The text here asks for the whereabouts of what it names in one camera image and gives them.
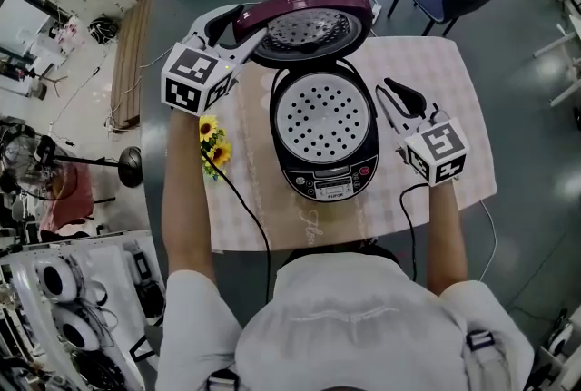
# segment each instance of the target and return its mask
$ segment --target inner lid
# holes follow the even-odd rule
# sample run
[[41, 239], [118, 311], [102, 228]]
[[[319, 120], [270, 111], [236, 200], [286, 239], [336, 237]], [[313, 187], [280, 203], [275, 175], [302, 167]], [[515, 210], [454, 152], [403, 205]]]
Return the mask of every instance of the inner lid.
[[367, 137], [369, 105], [350, 80], [335, 73], [299, 78], [276, 106], [284, 146], [304, 161], [331, 163], [349, 157]]
[[268, 33], [255, 49], [276, 61], [306, 61], [330, 55], [356, 41], [361, 22], [339, 10], [303, 9], [268, 23]]

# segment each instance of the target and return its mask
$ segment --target table leg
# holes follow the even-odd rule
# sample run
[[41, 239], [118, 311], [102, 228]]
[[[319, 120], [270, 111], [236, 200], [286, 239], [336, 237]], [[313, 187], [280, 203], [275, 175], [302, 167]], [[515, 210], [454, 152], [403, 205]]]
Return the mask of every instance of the table leg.
[[567, 41], [571, 41], [573, 38], [575, 38], [576, 33], [572, 32], [569, 34], [566, 34], [565, 36], [563, 36], [562, 38], [557, 39], [556, 41], [554, 41], [553, 43], [543, 47], [542, 49], [539, 49], [538, 51], [536, 51], [535, 53], [533, 53], [533, 57], [538, 57], [539, 55], [543, 55], [544, 53], [549, 52], [551, 49], [566, 43]]
[[581, 88], [581, 78], [577, 78], [575, 80], [575, 82], [573, 84], [571, 84], [571, 86], [569, 86], [561, 94], [559, 94], [555, 99], [553, 99], [553, 101], [551, 101], [551, 107], [555, 107], [556, 105], [559, 105], [561, 102], [563, 102], [567, 97], [569, 97], [571, 94], [573, 94], [579, 88]]

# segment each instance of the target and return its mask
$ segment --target white shirt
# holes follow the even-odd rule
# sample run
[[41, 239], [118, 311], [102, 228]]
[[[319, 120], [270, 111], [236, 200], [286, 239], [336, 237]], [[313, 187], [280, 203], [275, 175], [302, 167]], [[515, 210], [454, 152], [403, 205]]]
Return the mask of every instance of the white shirt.
[[233, 367], [252, 391], [467, 390], [461, 352], [477, 328], [503, 338], [522, 389], [533, 349], [478, 281], [438, 297], [389, 259], [309, 255], [279, 270], [272, 301], [242, 330], [213, 283], [183, 270], [168, 278], [156, 389], [204, 389]]

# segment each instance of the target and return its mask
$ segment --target floor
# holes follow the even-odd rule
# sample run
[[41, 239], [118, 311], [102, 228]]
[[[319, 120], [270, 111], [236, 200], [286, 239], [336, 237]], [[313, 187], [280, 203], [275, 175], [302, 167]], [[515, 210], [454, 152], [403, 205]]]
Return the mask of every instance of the floor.
[[[153, 0], [149, 43], [145, 59], [152, 60], [182, 39], [200, 8], [210, 10], [233, 0]], [[391, 0], [378, 0], [383, 11], [375, 27], [379, 35], [420, 35], [427, 18], [409, 0], [400, 0], [392, 18], [386, 13]], [[498, 194], [487, 200], [498, 234], [497, 255], [485, 281], [528, 335], [538, 345], [562, 306], [575, 308], [581, 301], [581, 244], [577, 238], [581, 215], [581, 132], [571, 114], [575, 100], [549, 109], [548, 102], [566, 87], [566, 59], [557, 49], [542, 58], [531, 54], [559, 37], [556, 24], [563, 22], [556, 0], [495, 0], [478, 12], [462, 18], [448, 35], [455, 41], [474, 82], [495, 158]], [[436, 27], [432, 34], [441, 34]], [[47, 99], [37, 103], [32, 125], [47, 128], [76, 86], [91, 74], [102, 58], [101, 47], [83, 48], [64, 66], [71, 79], [59, 86], [60, 98], [49, 88]], [[91, 157], [117, 157], [121, 150], [139, 142], [138, 132], [115, 135], [103, 128], [108, 113], [113, 57], [79, 92], [65, 110], [54, 131], [79, 144]], [[156, 84], [158, 72], [149, 79]], [[163, 118], [153, 115], [159, 94], [143, 99], [146, 122], [155, 131]], [[142, 137], [148, 142], [163, 137]], [[160, 171], [152, 177], [148, 198], [161, 190]], [[115, 183], [109, 171], [99, 171]], [[113, 223], [127, 228], [147, 226], [141, 189], [117, 188], [112, 206]], [[159, 205], [148, 200], [151, 226], [159, 230]], [[462, 212], [470, 275], [479, 277], [492, 250], [493, 237], [487, 215], [480, 206]], [[379, 244], [396, 253], [410, 273], [409, 233], [388, 235]], [[426, 229], [418, 231], [419, 282], [425, 282]], [[288, 253], [273, 255], [276, 269]], [[263, 253], [215, 255], [219, 288], [242, 324], [261, 308], [266, 259]]]

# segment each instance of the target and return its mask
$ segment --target checkered tablecloth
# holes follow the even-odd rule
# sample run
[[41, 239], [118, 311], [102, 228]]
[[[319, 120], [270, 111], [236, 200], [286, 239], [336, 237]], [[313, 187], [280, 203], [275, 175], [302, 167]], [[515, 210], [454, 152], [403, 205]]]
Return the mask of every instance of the checkered tablecloth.
[[[378, 107], [379, 167], [371, 184], [356, 198], [367, 223], [367, 237], [406, 229], [408, 223], [399, 206], [399, 195], [407, 187], [422, 182], [395, 153], [398, 147], [395, 134], [377, 103], [375, 86], [383, 83], [385, 77], [420, 92], [431, 91], [450, 117], [458, 117], [470, 144], [465, 170], [455, 182], [458, 206], [464, 209], [496, 193], [487, 128], [474, 86], [454, 42], [439, 37], [368, 38], [348, 59], [361, 74]], [[271, 77], [256, 80], [267, 90], [270, 90], [270, 82]], [[261, 104], [268, 109], [268, 95]], [[253, 154], [244, 146], [243, 126], [237, 115], [239, 109], [237, 88], [234, 88], [229, 96], [212, 108], [211, 113], [218, 116], [232, 143], [228, 175], [248, 206], [260, 216], [261, 199], [260, 196], [257, 199], [253, 192], [256, 189], [251, 174]], [[223, 181], [207, 180], [206, 190], [212, 221], [212, 248], [264, 250], [256, 224], [229, 186]], [[405, 203], [414, 225], [428, 221], [427, 189], [412, 191], [406, 196]]]

